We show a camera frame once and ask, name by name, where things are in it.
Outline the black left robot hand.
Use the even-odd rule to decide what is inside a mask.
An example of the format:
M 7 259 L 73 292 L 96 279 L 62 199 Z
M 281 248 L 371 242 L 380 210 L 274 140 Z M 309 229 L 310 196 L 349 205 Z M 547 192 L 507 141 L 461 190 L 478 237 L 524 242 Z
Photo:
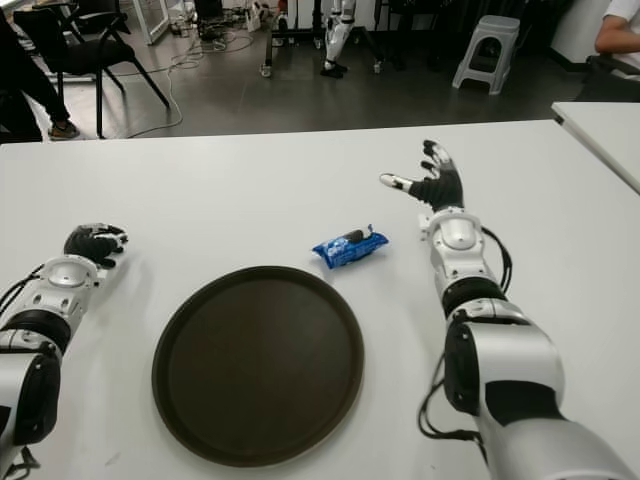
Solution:
M 113 256 L 124 252 L 128 240 L 127 233 L 114 225 L 84 224 L 69 234 L 63 253 L 83 257 L 103 269 L 113 269 L 117 265 Z

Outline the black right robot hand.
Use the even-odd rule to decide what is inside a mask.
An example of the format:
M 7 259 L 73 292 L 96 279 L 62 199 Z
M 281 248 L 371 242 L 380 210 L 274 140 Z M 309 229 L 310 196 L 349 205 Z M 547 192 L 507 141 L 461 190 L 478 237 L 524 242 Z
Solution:
M 425 158 L 420 162 L 427 175 L 411 180 L 391 173 L 383 173 L 379 180 L 391 189 L 403 191 L 428 205 L 433 212 L 451 208 L 464 208 L 462 180 L 448 151 L 433 140 L 423 141 Z

